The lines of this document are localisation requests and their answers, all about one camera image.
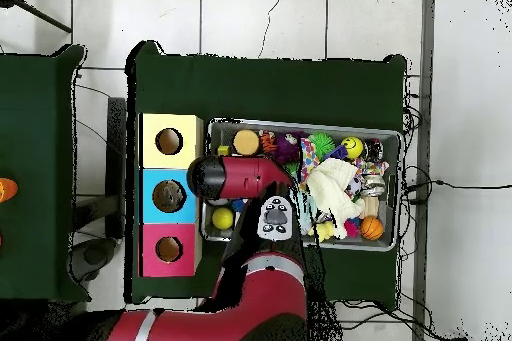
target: yellow cube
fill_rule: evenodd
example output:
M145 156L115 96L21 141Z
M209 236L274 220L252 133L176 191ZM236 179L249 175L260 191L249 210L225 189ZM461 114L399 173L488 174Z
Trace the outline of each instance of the yellow cube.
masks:
M143 168L188 169L203 152L203 121L194 115L143 113L140 123Z

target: yellow rubber duck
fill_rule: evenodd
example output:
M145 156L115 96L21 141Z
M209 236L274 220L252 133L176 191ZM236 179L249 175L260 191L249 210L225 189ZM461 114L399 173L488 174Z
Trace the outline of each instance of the yellow rubber duck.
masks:
M322 242L331 238L334 235L334 224L332 221L325 221L323 223L316 224L316 232L318 233L318 241ZM311 228L308 235L314 236L315 230Z

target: orange object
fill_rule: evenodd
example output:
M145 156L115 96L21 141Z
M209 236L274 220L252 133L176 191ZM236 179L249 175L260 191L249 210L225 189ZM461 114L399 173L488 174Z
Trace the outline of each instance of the orange object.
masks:
M378 240L383 232L382 222L374 216L367 216L361 222L361 235L367 240Z
M0 203L13 198L18 192L18 184L12 179L0 178Z

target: orange basketball toy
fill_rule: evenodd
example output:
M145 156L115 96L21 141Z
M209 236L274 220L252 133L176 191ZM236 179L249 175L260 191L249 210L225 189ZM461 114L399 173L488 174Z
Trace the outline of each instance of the orange basketball toy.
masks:
M367 216L361 222L361 235L367 240L378 240L383 232L382 222L374 216Z

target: circular hole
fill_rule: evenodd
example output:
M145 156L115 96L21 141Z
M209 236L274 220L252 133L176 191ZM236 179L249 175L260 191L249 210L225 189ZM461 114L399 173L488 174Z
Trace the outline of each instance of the circular hole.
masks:
M162 129L155 138L156 148L162 154L177 154L183 147L183 137L174 128Z
M159 182L153 190L153 204L161 212L177 212L183 207L186 199L185 190L176 181Z
M183 254L183 246L176 237L162 237L156 243L156 255L164 262L171 263Z

